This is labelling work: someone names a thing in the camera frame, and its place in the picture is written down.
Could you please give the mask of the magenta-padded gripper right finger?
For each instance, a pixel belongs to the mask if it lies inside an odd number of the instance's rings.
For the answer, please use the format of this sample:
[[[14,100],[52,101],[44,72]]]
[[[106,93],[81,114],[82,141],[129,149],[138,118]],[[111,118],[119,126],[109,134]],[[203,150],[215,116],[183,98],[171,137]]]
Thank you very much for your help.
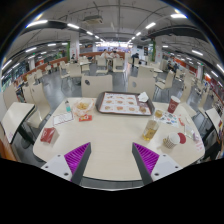
[[[132,154],[144,185],[182,169],[169,155],[159,155],[137,143],[132,144]]]

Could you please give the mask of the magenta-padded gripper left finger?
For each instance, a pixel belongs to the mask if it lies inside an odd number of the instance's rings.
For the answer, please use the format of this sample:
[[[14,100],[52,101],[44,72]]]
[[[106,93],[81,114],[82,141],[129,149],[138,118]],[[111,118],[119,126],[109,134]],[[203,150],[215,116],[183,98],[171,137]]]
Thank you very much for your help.
[[[79,185],[90,154],[91,143],[88,142],[65,155],[57,154],[44,164],[42,169]]]

